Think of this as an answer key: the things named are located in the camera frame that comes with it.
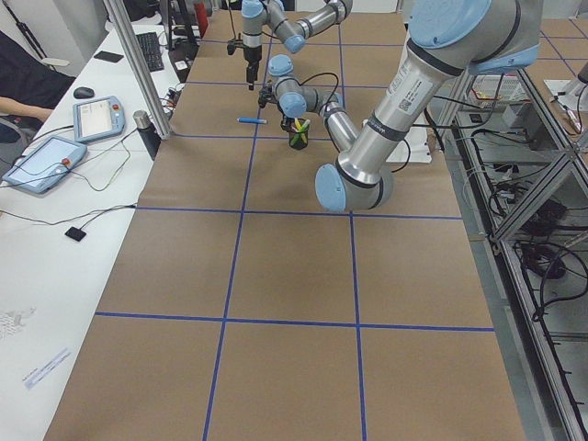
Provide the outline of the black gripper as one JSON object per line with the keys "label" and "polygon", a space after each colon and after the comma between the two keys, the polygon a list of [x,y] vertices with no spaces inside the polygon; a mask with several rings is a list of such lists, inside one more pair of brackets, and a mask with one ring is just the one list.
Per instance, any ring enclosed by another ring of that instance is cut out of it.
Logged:
{"label": "black gripper", "polygon": [[280,122],[280,128],[285,131],[286,133],[291,133],[294,131],[294,129],[292,129],[294,124],[294,118],[290,118],[287,117],[286,115],[284,115],[282,117],[282,120]]}
{"label": "black gripper", "polygon": [[247,62],[246,83],[250,90],[254,89],[255,82],[258,79],[259,64],[261,62],[261,47],[247,47],[243,49],[243,56]]}

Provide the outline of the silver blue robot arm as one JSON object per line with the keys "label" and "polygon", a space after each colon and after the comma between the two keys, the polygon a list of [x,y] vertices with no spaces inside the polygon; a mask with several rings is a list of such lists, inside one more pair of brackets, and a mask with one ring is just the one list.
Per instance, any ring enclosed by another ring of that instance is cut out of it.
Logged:
{"label": "silver blue robot arm", "polygon": [[292,60],[272,57],[271,91],[289,118],[319,114],[339,154],[315,176],[315,193],[331,212],[374,209],[393,176],[385,163],[446,81],[470,74],[506,74],[538,55],[540,1],[417,1],[408,23],[406,58],[362,129],[338,96],[298,82]]}
{"label": "silver blue robot arm", "polygon": [[264,26],[280,40],[290,53],[299,52],[306,41],[339,25],[352,12],[353,1],[326,1],[325,5],[298,20],[290,20],[281,1],[242,1],[243,57],[247,61],[246,83],[254,90],[259,64],[262,60],[262,33]]}

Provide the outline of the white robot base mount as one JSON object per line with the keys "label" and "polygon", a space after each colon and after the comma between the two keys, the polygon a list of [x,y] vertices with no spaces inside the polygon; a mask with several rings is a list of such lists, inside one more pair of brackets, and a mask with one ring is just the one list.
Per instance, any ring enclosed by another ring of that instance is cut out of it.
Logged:
{"label": "white robot base mount", "polygon": [[425,129],[411,128],[402,141],[391,141],[370,129],[368,123],[368,119],[363,120],[354,145],[362,155],[362,165],[374,168],[384,163],[404,166],[431,162]]}

